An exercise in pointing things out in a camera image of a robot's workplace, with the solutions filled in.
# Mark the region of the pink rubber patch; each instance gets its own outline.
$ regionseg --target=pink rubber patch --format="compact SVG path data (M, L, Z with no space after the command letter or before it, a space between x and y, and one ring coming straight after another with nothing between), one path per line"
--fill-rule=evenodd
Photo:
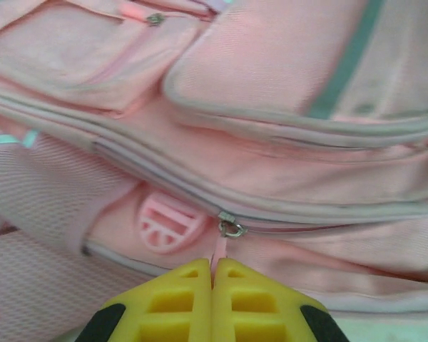
M175 252L195 240L207 214L160 192L148 196L138 213L138 233L152 252Z

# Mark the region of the yellow clamp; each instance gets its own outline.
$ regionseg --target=yellow clamp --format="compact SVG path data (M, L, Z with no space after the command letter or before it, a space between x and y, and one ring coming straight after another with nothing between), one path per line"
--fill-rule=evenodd
M318 301L233 259L199 259L105 303L76 342L348 342Z

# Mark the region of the backpack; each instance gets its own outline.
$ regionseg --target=backpack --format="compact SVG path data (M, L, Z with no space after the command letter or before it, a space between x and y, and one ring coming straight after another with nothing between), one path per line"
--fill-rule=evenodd
M47 338L104 302L87 274L111 295L203 257L334 317L428 320L428 0L0 2L12 236L6 264L38 244L83 282ZM8 312L0 337L37 338Z

